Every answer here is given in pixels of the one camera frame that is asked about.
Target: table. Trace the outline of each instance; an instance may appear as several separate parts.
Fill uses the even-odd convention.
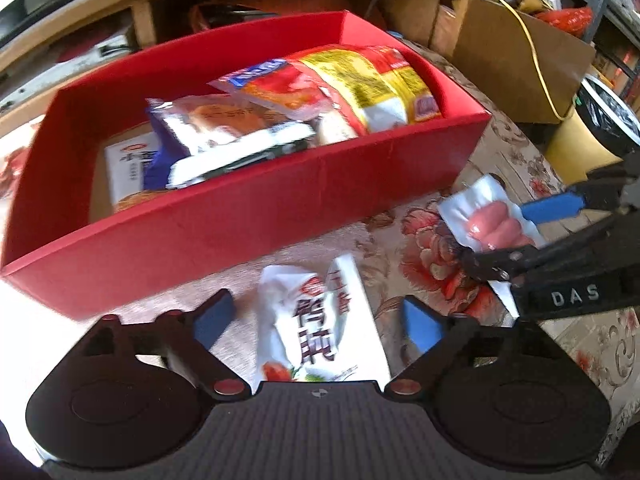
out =
[[[212,348],[227,366],[250,380],[255,368],[255,304],[258,278],[270,264],[295,264],[326,273],[336,256],[351,252],[358,263],[378,333],[392,375],[412,358],[400,326],[400,299],[415,294],[443,314],[465,310],[484,324],[509,324],[510,318],[487,286],[466,278],[446,252],[446,236],[437,228],[436,202],[471,184],[485,173],[505,183],[515,202],[526,202],[561,190],[548,162],[524,134],[487,97],[444,58],[415,46],[493,113],[478,147],[452,189],[441,190],[381,212],[314,240],[284,248],[258,260],[186,283],[117,309],[123,322],[147,322],[172,308],[193,310],[219,288],[229,288],[237,300],[238,318]],[[0,204],[6,216],[8,204]],[[580,229],[595,216],[581,215],[542,226],[548,240]],[[24,408],[31,392],[95,320],[74,323],[44,309],[0,284],[0,419],[14,442],[30,460],[39,463],[24,424]],[[630,308],[596,316],[547,321],[543,328],[580,365],[609,399],[613,419],[600,453],[605,462],[640,406],[636,379],[640,374],[638,318]]]

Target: red logo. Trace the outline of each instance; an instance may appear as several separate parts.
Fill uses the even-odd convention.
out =
[[[125,146],[124,148],[121,148],[120,151],[121,152],[135,152],[136,150],[143,150],[144,148],[146,148],[146,144],[130,144],[129,146]]]
[[[324,292],[324,283],[320,278],[314,276],[306,280],[300,287],[300,293],[308,296],[318,296]]]

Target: red plastic bag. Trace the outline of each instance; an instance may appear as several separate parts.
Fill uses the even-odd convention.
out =
[[[593,19],[593,12],[589,7],[546,10],[536,14],[536,18],[573,36],[581,36]]]

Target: white lettering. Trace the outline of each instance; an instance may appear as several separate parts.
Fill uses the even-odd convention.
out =
[[[591,301],[595,301],[600,298],[600,295],[598,294],[598,287],[594,283],[587,286],[587,293]]]
[[[571,304],[574,304],[576,301],[580,301],[580,303],[582,303],[582,298],[580,297],[580,295],[578,295],[578,293],[575,291],[574,288],[571,289]]]
[[[559,292],[552,292],[551,298],[554,300],[555,306],[563,306],[564,305],[564,296]]]

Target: trash can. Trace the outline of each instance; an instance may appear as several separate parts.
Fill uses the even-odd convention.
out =
[[[575,108],[549,142],[545,156],[569,185],[593,168],[640,150],[640,122],[631,109],[592,75],[582,80]]]

